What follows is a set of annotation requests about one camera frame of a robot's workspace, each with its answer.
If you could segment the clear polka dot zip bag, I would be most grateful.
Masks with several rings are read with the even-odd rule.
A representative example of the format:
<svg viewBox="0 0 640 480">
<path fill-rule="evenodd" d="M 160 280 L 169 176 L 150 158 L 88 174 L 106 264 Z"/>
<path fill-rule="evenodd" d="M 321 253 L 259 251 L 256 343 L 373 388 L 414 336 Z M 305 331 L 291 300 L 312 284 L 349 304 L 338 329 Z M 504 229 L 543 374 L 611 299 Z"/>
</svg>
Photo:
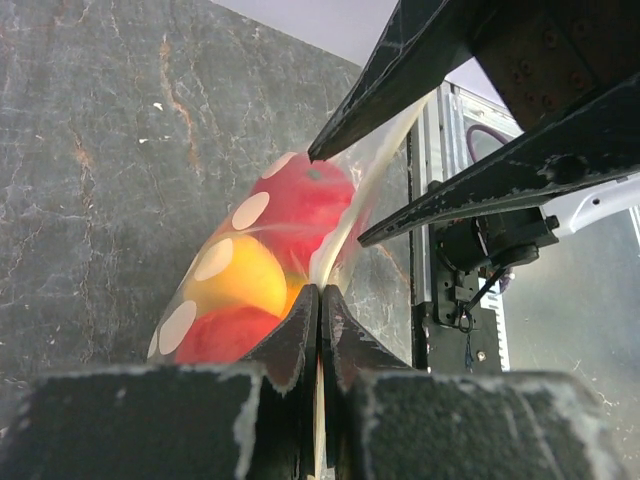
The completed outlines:
<svg viewBox="0 0 640 480">
<path fill-rule="evenodd" d="M 303 287 L 346 291 L 384 178 L 423 96 L 346 151 L 287 151 L 194 256 L 155 327 L 151 364 L 232 363 L 292 311 Z"/>
</svg>

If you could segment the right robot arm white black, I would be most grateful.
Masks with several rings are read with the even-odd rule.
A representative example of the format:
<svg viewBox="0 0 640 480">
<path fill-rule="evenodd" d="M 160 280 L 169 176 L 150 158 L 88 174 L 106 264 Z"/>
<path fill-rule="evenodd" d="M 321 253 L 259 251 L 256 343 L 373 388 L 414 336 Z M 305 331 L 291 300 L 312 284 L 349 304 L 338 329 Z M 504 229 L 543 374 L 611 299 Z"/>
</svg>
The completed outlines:
<svg viewBox="0 0 640 480">
<path fill-rule="evenodd" d="M 311 158 L 346 150 L 469 59 L 520 134 L 370 227 L 362 245 L 429 224 L 436 264 L 504 271 L 638 203 L 635 1 L 401 1 Z"/>
</svg>

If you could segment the red fake apple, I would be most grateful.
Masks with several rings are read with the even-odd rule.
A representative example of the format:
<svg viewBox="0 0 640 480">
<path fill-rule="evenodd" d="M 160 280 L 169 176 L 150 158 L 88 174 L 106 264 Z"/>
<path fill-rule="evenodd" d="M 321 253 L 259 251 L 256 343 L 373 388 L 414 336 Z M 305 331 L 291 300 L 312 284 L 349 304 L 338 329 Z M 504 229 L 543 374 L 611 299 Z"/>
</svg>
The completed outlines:
<svg viewBox="0 0 640 480">
<path fill-rule="evenodd" d="M 328 161 L 310 162 L 304 153 L 289 152 L 250 191 L 264 192 L 269 201 L 254 223 L 257 238 L 285 271 L 308 275 L 312 254 L 353 199 L 353 181 Z"/>
</svg>

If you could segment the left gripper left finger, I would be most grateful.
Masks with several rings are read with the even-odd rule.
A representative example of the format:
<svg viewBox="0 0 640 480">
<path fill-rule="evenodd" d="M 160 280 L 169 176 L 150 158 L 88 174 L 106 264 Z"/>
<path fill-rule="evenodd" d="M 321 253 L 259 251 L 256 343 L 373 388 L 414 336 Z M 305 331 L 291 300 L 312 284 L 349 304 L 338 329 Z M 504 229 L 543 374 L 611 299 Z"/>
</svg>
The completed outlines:
<svg viewBox="0 0 640 480">
<path fill-rule="evenodd" d="M 318 290 L 230 365 L 50 374 L 1 443 L 5 479 L 304 479 L 314 470 Z"/>
</svg>

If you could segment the yellow orange fake fruit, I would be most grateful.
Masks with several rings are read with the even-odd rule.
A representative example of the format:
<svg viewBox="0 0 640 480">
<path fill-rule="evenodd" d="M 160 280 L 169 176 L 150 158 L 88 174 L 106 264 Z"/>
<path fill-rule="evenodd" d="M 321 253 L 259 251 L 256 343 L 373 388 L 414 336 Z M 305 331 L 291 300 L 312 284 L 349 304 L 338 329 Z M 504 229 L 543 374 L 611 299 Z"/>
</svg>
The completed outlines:
<svg viewBox="0 0 640 480">
<path fill-rule="evenodd" d="M 181 289 L 199 316 L 227 306 L 254 306 L 279 318 L 289 312 L 307 279 L 285 273 L 274 254 L 250 235 L 205 244 Z"/>
</svg>

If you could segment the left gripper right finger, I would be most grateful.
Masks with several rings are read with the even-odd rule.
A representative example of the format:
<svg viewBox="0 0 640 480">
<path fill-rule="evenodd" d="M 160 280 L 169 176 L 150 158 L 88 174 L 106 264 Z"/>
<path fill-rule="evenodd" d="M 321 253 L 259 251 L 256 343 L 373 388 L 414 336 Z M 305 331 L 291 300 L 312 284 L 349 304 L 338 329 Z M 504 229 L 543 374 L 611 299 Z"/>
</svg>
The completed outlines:
<svg viewBox="0 0 640 480">
<path fill-rule="evenodd" d="M 561 372 L 431 374 L 321 296 L 326 448 L 340 479 L 624 479 L 597 399 Z"/>
</svg>

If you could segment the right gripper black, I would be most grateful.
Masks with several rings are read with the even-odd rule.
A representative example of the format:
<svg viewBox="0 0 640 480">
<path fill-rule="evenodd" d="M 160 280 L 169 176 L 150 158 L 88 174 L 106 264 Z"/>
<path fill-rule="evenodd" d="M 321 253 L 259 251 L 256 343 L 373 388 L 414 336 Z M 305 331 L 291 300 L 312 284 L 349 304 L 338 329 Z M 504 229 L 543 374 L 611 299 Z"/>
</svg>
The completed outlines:
<svg viewBox="0 0 640 480">
<path fill-rule="evenodd" d="M 537 206 L 637 173 L 638 2 L 496 1 L 493 7 L 472 52 L 522 130 L 629 78 L 463 170 L 447 198 L 458 194 L 462 201 L 452 219 Z M 369 247 L 425 221 L 411 202 L 359 241 Z"/>
</svg>

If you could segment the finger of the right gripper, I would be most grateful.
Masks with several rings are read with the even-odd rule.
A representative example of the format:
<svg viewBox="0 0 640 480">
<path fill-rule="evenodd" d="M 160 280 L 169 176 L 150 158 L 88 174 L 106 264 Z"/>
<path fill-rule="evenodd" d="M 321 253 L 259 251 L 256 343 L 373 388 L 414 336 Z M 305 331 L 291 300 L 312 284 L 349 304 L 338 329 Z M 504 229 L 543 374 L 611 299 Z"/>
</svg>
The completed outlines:
<svg viewBox="0 0 640 480">
<path fill-rule="evenodd" d="M 399 1 L 363 71 L 308 148 L 311 160 L 344 151 L 439 86 L 470 59 L 473 1 Z"/>
</svg>

